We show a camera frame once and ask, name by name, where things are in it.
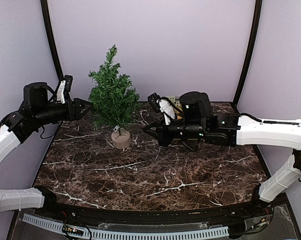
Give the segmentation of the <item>black frame post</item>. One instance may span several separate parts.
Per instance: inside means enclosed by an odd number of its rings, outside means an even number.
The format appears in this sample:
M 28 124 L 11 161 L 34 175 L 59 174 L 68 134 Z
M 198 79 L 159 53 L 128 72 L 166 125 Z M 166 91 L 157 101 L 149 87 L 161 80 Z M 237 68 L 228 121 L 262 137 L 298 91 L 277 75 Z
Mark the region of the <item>black frame post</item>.
M 55 42 L 55 36 L 53 33 L 53 26 L 52 26 L 50 10 L 49 10 L 49 1 L 40 0 L 40 5 L 41 5 L 41 12 L 42 12 L 42 17 L 43 17 L 43 22 L 44 22 L 44 27 L 46 32 L 46 38 L 47 38 L 51 58 L 53 61 L 54 69 L 56 72 L 57 79 L 61 80 L 64 77 L 64 73 L 62 70 L 58 49 Z
M 235 95 L 234 95 L 234 98 L 232 101 L 232 105 L 234 108 L 238 107 L 240 98 L 241 98 L 243 90 L 244 90 L 245 82 L 246 82 L 246 79 L 248 76 L 248 72 L 249 72 L 249 68 L 250 68 L 250 64 L 251 64 L 251 60 L 252 60 L 252 56 L 253 56 L 253 52 L 254 52 L 254 48 L 255 48 L 256 38 L 257 38 L 257 34 L 258 34 L 259 24 L 260 24 L 262 5 L 263 5 L 262 0 L 255 0 L 253 18 L 252 18 L 252 24 L 251 24 L 246 54 L 245 54 L 245 58 L 243 61 L 243 66 L 242 66 L 242 70 L 241 70 L 240 77 L 238 80 L 238 84 L 236 87 Z

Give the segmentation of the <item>small green christmas tree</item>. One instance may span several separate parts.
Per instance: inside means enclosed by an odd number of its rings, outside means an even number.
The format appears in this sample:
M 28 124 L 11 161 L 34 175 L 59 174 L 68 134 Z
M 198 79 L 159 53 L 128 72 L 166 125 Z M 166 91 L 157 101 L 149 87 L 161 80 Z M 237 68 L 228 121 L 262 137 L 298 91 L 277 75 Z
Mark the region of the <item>small green christmas tree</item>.
M 133 122 L 140 95 L 128 74 L 121 74 L 121 64 L 115 62 L 118 48 L 114 44 L 105 54 L 98 70 L 89 71 L 88 77 L 95 83 L 89 101 L 93 104 L 95 126 L 126 128 Z

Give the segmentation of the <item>green plastic basket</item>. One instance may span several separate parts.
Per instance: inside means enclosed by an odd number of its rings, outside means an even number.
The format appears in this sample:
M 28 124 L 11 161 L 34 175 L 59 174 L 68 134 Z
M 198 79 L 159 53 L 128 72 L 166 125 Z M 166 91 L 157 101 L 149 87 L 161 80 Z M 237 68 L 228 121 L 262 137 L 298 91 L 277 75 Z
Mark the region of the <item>green plastic basket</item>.
M 174 113 L 176 114 L 176 118 L 177 119 L 182 119 L 182 106 L 179 102 L 179 97 L 178 96 L 166 96 L 172 103 L 173 105 L 179 109 L 181 112 L 179 112 L 178 110 L 176 110 L 175 108 L 173 108 Z

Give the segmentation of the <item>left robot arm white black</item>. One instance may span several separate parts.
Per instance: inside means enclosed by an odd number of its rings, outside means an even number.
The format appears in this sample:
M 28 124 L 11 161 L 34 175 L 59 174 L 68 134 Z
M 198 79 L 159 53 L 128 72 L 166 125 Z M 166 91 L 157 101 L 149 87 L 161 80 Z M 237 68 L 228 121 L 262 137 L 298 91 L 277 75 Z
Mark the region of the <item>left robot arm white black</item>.
M 60 80 L 52 89 L 45 82 L 34 82 L 23 88 L 23 101 L 17 111 L 0 121 L 0 164 L 34 132 L 46 125 L 82 119 L 92 108 L 89 101 L 69 95 L 73 78 Z M 61 214 L 56 195 L 44 186 L 27 189 L 0 189 L 0 213 L 22 209 L 42 209 L 50 218 Z

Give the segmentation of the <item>round wooden tree base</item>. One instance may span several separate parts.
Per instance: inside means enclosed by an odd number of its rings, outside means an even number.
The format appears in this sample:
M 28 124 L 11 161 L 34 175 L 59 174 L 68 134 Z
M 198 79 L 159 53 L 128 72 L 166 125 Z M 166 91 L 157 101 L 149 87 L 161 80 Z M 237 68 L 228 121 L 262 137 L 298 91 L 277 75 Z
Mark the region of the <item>round wooden tree base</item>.
M 112 144 L 116 149 L 126 149 L 131 145 L 132 142 L 131 133 L 124 129 L 122 129 L 120 132 L 121 134 L 118 130 L 112 132 Z

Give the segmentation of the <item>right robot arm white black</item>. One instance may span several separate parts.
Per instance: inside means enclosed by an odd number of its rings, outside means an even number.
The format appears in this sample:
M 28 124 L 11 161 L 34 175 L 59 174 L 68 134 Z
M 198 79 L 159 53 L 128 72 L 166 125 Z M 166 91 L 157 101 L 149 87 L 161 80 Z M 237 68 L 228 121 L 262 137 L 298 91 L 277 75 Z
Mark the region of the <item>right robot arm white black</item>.
M 167 97 L 153 93 L 148 102 L 156 113 L 163 115 L 143 128 L 158 144 L 167 147 L 174 140 L 216 146 L 264 145 L 292 149 L 285 164 L 254 190 L 245 212 L 256 217 L 281 192 L 295 181 L 301 182 L 301 119 L 259 119 L 248 113 L 215 115 L 204 92 L 191 91 L 179 97 L 177 108 Z

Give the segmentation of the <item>black front rail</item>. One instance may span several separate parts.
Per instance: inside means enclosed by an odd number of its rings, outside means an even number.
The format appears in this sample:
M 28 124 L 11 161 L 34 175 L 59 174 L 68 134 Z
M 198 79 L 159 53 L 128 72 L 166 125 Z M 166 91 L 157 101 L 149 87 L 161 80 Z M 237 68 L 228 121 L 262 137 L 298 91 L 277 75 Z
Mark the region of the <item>black front rail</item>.
M 274 207 L 253 206 L 244 202 L 229 206 L 201 208 L 193 210 L 173 211 L 128 211 L 107 210 L 91 207 L 82 207 L 64 203 L 56 203 L 54 209 L 41 208 L 34 211 L 43 217 L 52 217 L 66 220 L 69 223 L 80 223 L 97 226 L 101 223 L 110 224 L 188 224 L 208 222 L 209 224 L 234 225 L 240 224 L 250 218 L 265 216 L 267 220 L 274 214 Z

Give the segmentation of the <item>left black frame post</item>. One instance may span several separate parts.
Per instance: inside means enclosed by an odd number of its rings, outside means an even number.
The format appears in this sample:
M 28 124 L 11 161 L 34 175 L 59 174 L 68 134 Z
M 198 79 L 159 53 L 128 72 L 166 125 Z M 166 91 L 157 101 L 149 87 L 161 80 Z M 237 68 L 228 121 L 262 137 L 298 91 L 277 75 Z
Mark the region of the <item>left black frame post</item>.
M 64 73 L 62 70 L 58 49 L 55 42 L 55 36 L 53 33 L 53 26 L 52 26 L 50 10 L 49 10 L 49 1 L 40 0 L 40 5 L 41 5 L 41 12 L 42 12 L 42 17 L 43 17 L 43 22 L 44 22 L 44 27 L 46 32 L 46 38 L 47 38 L 51 58 L 53 61 L 54 69 L 56 72 L 57 79 L 61 80 L 64 77 Z

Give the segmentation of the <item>right black frame post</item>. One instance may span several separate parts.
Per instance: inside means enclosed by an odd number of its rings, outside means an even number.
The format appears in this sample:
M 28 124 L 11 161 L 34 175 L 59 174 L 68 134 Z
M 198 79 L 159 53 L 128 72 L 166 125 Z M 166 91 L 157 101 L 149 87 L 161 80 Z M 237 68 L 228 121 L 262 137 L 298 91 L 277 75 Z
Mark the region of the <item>right black frame post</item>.
M 246 79 L 248 76 L 248 72 L 249 72 L 249 68 L 250 68 L 250 64 L 251 64 L 251 60 L 252 60 L 252 56 L 253 56 L 253 52 L 254 52 L 254 48 L 255 48 L 256 38 L 257 38 L 257 34 L 258 34 L 259 24 L 260 24 L 262 5 L 263 5 L 262 0 L 255 0 L 253 18 L 252 18 L 252 24 L 251 24 L 246 54 L 245 54 L 245 58 L 243 61 L 243 66 L 242 66 L 242 70 L 241 70 L 240 77 L 238 80 L 238 84 L 236 87 L 235 95 L 234 95 L 234 98 L 232 101 L 232 105 L 234 108 L 238 107 L 240 98 L 241 98 L 243 90 L 244 90 L 245 82 L 246 82 Z

